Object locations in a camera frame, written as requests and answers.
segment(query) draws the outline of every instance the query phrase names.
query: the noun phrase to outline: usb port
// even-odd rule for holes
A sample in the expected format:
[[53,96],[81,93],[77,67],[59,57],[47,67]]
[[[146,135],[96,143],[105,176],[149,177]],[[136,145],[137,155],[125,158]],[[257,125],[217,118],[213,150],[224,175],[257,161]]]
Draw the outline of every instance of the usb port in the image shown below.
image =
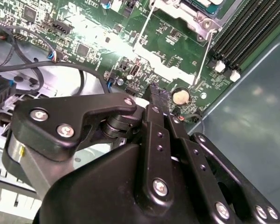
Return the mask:
[[139,66],[138,65],[134,65],[134,67],[132,68],[130,75],[135,76],[139,70]]

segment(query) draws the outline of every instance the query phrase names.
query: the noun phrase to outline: wire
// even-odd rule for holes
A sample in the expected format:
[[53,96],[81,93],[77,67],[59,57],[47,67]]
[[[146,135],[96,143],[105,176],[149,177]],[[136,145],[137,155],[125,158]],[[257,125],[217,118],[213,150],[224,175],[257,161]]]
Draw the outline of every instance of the wire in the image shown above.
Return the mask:
[[20,27],[20,26],[4,26],[4,28],[6,28],[6,29],[19,29],[19,30],[24,30],[24,31],[26,31],[27,33],[33,34],[33,35],[36,36],[38,39],[42,40],[42,41],[48,46],[48,48],[49,48],[52,52],[55,51],[55,49],[52,47],[51,44],[49,44],[49,42],[47,42],[47,41],[46,41],[42,36],[40,36],[38,33],[34,32],[34,31],[30,30],[30,29],[27,29],[27,28],[25,28],[25,27]]
[[198,114],[196,114],[196,113],[193,113],[193,114],[189,114],[189,115],[185,116],[184,119],[189,119],[189,118],[193,118],[193,117],[199,119],[199,121],[200,121],[200,123],[201,123],[201,133],[202,133],[202,134],[205,134],[204,120],[202,119],[202,117],[201,117],[200,115],[198,115]]
[[14,38],[12,32],[10,30],[6,29],[4,26],[0,25],[0,29],[3,30],[4,32],[6,32],[7,34],[9,34],[9,37],[11,38],[11,48],[10,48],[10,51],[9,51],[6,59],[4,60],[4,62],[2,64],[0,64],[0,66],[3,66],[5,64],[7,64],[10,61],[10,59],[13,57],[13,55],[14,55],[15,38]]
[[110,88],[111,88],[111,85],[112,85],[111,82],[108,82],[108,83],[107,83],[107,86],[108,86],[108,89],[109,89],[109,90],[110,90]]
[[81,84],[80,84],[80,87],[78,89],[78,91],[73,95],[73,96],[80,96],[83,89],[84,89],[84,86],[85,86],[85,76],[84,76],[84,73],[82,70],[79,70],[79,73],[80,73],[80,78],[81,78]]
[[[8,26],[8,25],[4,25],[4,26],[3,26],[3,25],[0,25],[0,29],[2,29],[3,31],[5,31],[6,33],[8,33],[8,34],[12,37],[12,46],[14,45],[15,38],[14,38],[14,36],[13,36],[13,33],[12,33],[9,29],[24,30],[24,31],[26,31],[27,33],[30,33],[30,34],[36,36],[38,39],[40,39],[41,41],[43,41],[43,42],[48,46],[49,50],[52,52],[52,56],[53,56],[52,60],[53,60],[54,62],[56,62],[57,53],[56,53],[55,49],[52,47],[52,45],[51,45],[49,42],[47,42],[47,41],[46,41],[41,35],[39,35],[38,33],[34,32],[34,31],[32,31],[32,30],[30,30],[30,29],[28,29],[28,28],[20,27],[20,26]],[[9,60],[11,59],[13,53],[14,53],[14,49],[11,48],[11,51],[9,52],[9,54],[8,54],[8,56],[7,56],[7,58],[8,58]]]
[[[31,63],[31,61],[21,51],[17,41],[15,41],[15,43],[14,43],[14,49],[15,49],[15,52],[17,53],[17,55],[20,57],[20,59],[23,62]],[[31,68],[31,70],[35,73],[35,75],[37,77],[37,80],[38,80],[38,83],[39,83],[38,88],[35,89],[35,90],[19,90],[19,89],[17,89],[16,90],[17,94],[21,94],[21,95],[22,94],[34,94],[34,93],[37,93],[43,87],[44,78],[43,78],[42,72],[39,70],[39,68]]]
[[45,62],[34,62],[34,63],[27,63],[27,64],[20,64],[20,65],[12,65],[12,66],[3,66],[0,67],[0,72],[4,71],[15,71],[15,70],[22,70],[22,69],[31,69],[31,68],[37,68],[37,67],[43,67],[43,66],[65,66],[65,67],[70,67],[78,70],[82,70],[85,72],[88,72],[92,74],[94,77],[99,79],[104,93],[109,93],[110,91],[108,90],[108,87],[106,85],[105,80],[103,77],[95,70],[79,65],[79,64],[71,64],[68,62],[59,62],[59,63],[54,63],[51,61],[45,61]]

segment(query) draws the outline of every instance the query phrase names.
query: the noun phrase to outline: silver screw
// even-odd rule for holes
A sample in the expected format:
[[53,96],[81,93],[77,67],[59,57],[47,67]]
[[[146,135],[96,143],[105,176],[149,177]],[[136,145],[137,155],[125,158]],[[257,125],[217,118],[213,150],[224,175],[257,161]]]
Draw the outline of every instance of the silver screw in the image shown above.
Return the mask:
[[156,113],[160,112],[159,109],[156,106],[153,107],[153,111],[156,112]]
[[178,119],[177,117],[173,117],[172,119],[173,119],[173,121],[174,121],[175,123],[177,123],[177,124],[180,122],[179,119]]
[[129,98],[125,98],[125,103],[128,105],[133,105],[133,102]]
[[30,117],[36,121],[45,121],[49,118],[48,114],[43,110],[33,110],[30,113]]
[[119,78],[118,80],[117,80],[117,85],[123,85],[125,82],[123,81],[123,79],[122,78]]
[[198,138],[200,139],[200,141],[205,142],[205,138],[203,136],[199,135]]
[[204,22],[203,26],[204,26],[205,29],[210,28],[210,21]]
[[65,138],[70,138],[74,135],[74,129],[69,125],[60,125],[57,128],[57,133]]
[[166,184],[159,179],[154,180],[153,188],[159,196],[166,196],[168,194],[168,188]]
[[216,209],[222,218],[229,219],[229,212],[228,212],[227,208],[221,202],[216,203]]
[[274,219],[278,219],[277,213],[272,208],[267,207],[267,210],[270,213],[271,217],[273,217]]
[[260,217],[262,217],[263,219],[267,219],[267,215],[265,213],[265,211],[258,205],[256,205],[256,210],[258,212],[258,214],[260,215]]

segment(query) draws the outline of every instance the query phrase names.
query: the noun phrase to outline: circuit board component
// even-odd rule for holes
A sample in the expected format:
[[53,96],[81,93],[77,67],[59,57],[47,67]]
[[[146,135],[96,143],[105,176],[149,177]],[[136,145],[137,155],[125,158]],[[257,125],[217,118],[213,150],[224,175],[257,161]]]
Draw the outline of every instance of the circuit board component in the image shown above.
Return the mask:
[[[59,60],[132,96],[157,83],[170,112],[186,118],[203,113],[280,32],[280,1],[0,0],[0,24],[38,33]],[[13,32],[51,55],[35,36]]]

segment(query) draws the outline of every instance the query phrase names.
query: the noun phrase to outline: ram slot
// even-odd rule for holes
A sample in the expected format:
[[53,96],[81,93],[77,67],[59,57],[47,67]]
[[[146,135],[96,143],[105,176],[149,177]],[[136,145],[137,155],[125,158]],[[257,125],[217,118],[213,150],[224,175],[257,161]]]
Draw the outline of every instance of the ram slot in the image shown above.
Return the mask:
[[277,28],[278,25],[280,25],[280,14],[274,19],[270,26],[261,31],[262,33],[261,35],[259,34],[259,38],[254,41],[253,45],[249,46],[249,51],[246,51],[245,53],[241,53],[239,55],[239,57],[236,59],[237,64],[244,63],[245,60],[247,60],[251,55],[251,53],[260,46],[260,44]]
[[226,46],[220,54],[224,55],[230,61],[229,55],[237,48],[237,46],[249,35],[251,31],[258,25],[261,19],[266,15],[268,10],[276,3],[277,0],[272,2],[263,2],[258,10],[250,17],[250,19],[243,25],[240,29],[240,32],[232,40],[232,43]]
[[222,35],[219,37],[217,43],[214,45],[213,50],[220,52],[226,44],[232,40],[234,35],[240,30],[241,26],[245,23],[246,20],[252,15],[254,10],[256,10],[259,2],[263,0],[255,1],[250,0],[246,3],[243,9],[238,13],[236,18],[231,22],[231,24],[223,31]]
[[276,17],[280,14],[280,4],[276,4],[274,8],[270,11],[269,14],[266,14],[265,17],[263,17],[261,23],[259,26],[254,27],[254,30],[249,34],[246,38],[246,40],[242,41],[241,44],[234,49],[235,51],[229,55],[228,60],[231,62],[235,62],[243,53],[245,53],[246,50],[251,52],[248,48],[252,45],[253,42],[257,40],[257,38],[260,37],[260,35],[263,33],[263,31],[270,26],[270,24],[276,19]]

